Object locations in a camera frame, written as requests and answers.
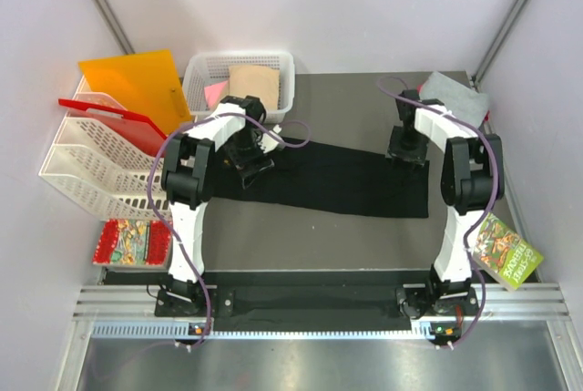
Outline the black t shirt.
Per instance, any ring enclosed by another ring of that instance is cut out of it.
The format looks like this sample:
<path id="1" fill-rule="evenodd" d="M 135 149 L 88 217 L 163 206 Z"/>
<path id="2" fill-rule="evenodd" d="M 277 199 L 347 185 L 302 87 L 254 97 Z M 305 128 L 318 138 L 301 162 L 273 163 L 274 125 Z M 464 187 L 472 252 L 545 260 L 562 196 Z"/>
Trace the black t shirt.
<path id="1" fill-rule="evenodd" d="M 220 157 L 213 196 L 234 201 L 386 219 L 426 219 L 429 164 L 387 159 L 383 154 L 311 141 L 268 155 L 273 167 L 251 185 Z"/>

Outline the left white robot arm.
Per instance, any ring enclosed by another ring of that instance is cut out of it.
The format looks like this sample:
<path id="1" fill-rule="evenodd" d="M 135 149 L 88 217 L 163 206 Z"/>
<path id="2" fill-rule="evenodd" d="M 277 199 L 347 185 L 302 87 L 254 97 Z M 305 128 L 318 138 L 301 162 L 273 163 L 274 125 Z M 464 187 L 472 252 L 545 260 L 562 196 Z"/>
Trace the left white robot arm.
<path id="1" fill-rule="evenodd" d="M 278 143 L 257 127 L 265 116 L 258 98 L 227 96 L 207 118 L 173 136 L 165 149 L 160 185 L 178 235 L 172 239 L 171 281 L 161 285 L 159 303 L 179 315 L 206 312 L 207 295 L 199 280 L 203 223 L 220 173 L 232 172 L 247 189 L 274 167 L 270 152 Z"/>

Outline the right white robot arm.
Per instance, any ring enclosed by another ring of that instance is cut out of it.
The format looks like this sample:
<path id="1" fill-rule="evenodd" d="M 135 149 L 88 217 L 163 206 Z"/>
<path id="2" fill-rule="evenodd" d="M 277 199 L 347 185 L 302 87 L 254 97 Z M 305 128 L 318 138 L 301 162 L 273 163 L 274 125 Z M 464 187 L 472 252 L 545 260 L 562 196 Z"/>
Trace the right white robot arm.
<path id="1" fill-rule="evenodd" d="M 399 306 L 419 319 L 429 311 L 446 314 L 476 299 L 471 257 L 479 226 L 504 195 L 501 139 L 486 136 L 456 117 L 438 99 L 421 99 L 415 89 L 394 96 L 402 124 L 393 128 L 387 157 L 400 166 L 422 166 L 429 144 L 443 154 L 440 189 L 447 208 L 441 249 L 424 288 L 402 290 Z"/>

